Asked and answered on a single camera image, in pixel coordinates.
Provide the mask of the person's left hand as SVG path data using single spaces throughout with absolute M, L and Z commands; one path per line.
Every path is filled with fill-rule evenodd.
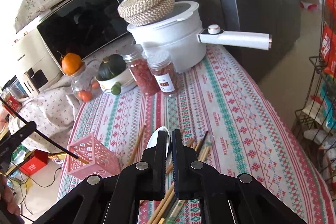
M 1 197 L 3 197 L 3 199 L 7 204 L 7 210 L 11 214 L 20 215 L 21 213 L 20 208 L 17 205 L 16 199 L 14 198 L 11 189 L 7 186 L 6 178 L 2 174 L 1 174 L 1 185 L 4 187 L 3 196 Z

